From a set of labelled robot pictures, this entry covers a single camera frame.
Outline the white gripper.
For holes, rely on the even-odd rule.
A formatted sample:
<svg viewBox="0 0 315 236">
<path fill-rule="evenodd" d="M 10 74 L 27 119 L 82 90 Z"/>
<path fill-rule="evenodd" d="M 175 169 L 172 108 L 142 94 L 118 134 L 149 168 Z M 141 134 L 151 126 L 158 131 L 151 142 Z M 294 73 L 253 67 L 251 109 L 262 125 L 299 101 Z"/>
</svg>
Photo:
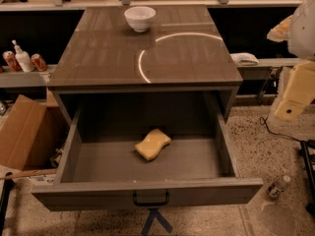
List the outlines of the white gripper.
<svg viewBox="0 0 315 236">
<path fill-rule="evenodd" d="M 304 0 L 292 16 L 286 17 L 268 34 L 274 42 L 287 40 L 288 51 L 306 59 L 289 71 L 280 103 L 274 115 L 282 121 L 292 121 L 315 99 L 315 0 Z"/>
</svg>

